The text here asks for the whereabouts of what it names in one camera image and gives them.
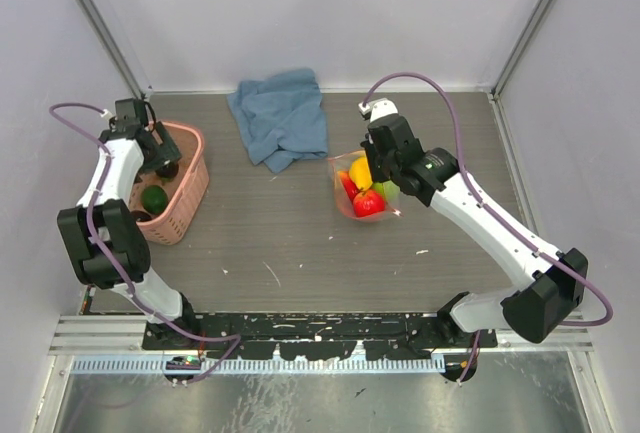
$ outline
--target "wall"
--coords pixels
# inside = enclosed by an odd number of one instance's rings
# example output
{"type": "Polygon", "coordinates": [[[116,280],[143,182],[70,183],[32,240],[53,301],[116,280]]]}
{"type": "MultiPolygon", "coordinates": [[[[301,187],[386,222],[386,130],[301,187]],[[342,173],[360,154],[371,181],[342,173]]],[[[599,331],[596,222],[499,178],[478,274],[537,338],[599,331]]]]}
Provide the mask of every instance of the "wall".
{"type": "MultiPolygon", "coordinates": [[[[300,66],[324,88],[400,70],[450,89],[493,86],[536,1],[96,0],[156,91],[231,90],[300,66]]],[[[427,88],[392,89],[405,87],[427,88]]]]}
{"type": "MultiPolygon", "coordinates": [[[[75,0],[0,0],[0,31],[0,416],[2,431],[22,432],[58,317],[81,300],[56,214],[75,204],[97,160],[47,107],[129,94],[75,0]]],[[[99,131],[95,116],[70,113],[99,131]]]]}
{"type": "MultiPolygon", "coordinates": [[[[539,221],[615,308],[592,329],[620,431],[640,424],[640,3],[558,0],[503,97],[539,221]]],[[[602,312],[587,296],[585,313],[602,312]]]]}

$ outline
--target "blue towel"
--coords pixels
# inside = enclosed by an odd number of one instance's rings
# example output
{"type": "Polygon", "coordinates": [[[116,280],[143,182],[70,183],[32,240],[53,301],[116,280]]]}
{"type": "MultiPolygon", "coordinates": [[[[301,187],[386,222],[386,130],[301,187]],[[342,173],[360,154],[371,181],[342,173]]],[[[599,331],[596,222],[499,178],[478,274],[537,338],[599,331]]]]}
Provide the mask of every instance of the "blue towel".
{"type": "Polygon", "coordinates": [[[254,165],[264,161],[277,174],[295,160],[326,158],[327,116],[313,70],[242,81],[227,101],[254,165]]]}

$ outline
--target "gray floor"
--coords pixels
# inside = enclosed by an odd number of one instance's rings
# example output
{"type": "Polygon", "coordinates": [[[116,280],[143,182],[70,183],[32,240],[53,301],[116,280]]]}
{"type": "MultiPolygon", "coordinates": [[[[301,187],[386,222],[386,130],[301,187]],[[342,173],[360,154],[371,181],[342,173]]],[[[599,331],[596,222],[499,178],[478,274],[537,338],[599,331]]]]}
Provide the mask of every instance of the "gray floor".
{"type": "Polygon", "coordinates": [[[588,432],[565,353],[485,353],[462,388],[438,374],[72,375],[59,433],[588,432]],[[126,405],[121,408],[107,406],[126,405]]]}
{"type": "MultiPolygon", "coordinates": [[[[454,152],[436,94],[390,94],[423,147],[454,152]]],[[[517,204],[487,97],[454,94],[469,170],[496,201],[517,204]]],[[[330,153],[353,151],[366,131],[362,95],[330,94],[330,153]]],[[[403,198],[404,217],[360,224],[341,216],[326,161],[302,161],[274,178],[253,166],[224,96],[156,96],[161,119],[200,128],[209,191],[183,241],[152,245],[152,263],[198,311],[433,311],[455,294],[508,285],[493,260],[444,217],[403,198]],[[416,252],[428,250],[417,255],[416,252]],[[280,284],[267,268],[273,270],[280,284]]],[[[130,311],[96,294],[93,311],[130,311]]]]}

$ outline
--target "wood grain surface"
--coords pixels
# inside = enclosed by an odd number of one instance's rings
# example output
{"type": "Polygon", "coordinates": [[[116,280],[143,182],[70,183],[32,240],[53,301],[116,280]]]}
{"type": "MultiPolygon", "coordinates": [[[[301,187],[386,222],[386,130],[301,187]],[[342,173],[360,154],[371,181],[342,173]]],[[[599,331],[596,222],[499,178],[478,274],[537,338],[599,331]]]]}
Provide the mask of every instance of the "wood grain surface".
{"type": "MultiPolygon", "coordinates": [[[[425,149],[455,151],[451,120],[437,94],[386,95],[425,149]]],[[[327,94],[330,154],[358,148],[366,132],[359,94],[327,94]]],[[[453,94],[469,170],[520,217],[486,95],[453,94]]],[[[494,261],[464,232],[413,198],[402,218],[361,224],[334,204],[324,160],[279,175],[253,166],[222,95],[154,97],[161,119],[202,130],[211,183],[181,243],[151,245],[155,270],[197,311],[435,311],[461,291],[508,286],[494,261]]],[[[132,311],[98,291],[93,311],[132,311]]]]}

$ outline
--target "pink basket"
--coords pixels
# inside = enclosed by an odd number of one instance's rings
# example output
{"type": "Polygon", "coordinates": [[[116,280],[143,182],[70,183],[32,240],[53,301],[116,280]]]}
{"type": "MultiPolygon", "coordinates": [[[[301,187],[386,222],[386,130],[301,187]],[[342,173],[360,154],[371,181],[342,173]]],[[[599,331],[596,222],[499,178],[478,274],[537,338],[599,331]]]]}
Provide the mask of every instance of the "pink basket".
{"type": "Polygon", "coordinates": [[[175,245],[189,228],[189,224],[204,197],[209,184],[209,173],[204,164],[204,137],[192,126],[174,121],[163,121],[171,138],[182,153],[178,162],[178,176],[163,183],[155,173],[142,175],[142,182],[136,183],[129,199],[129,209],[141,210],[140,195],[150,185],[160,185],[169,197],[169,205],[158,217],[138,223],[144,237],[155,243],[175,245]]]}

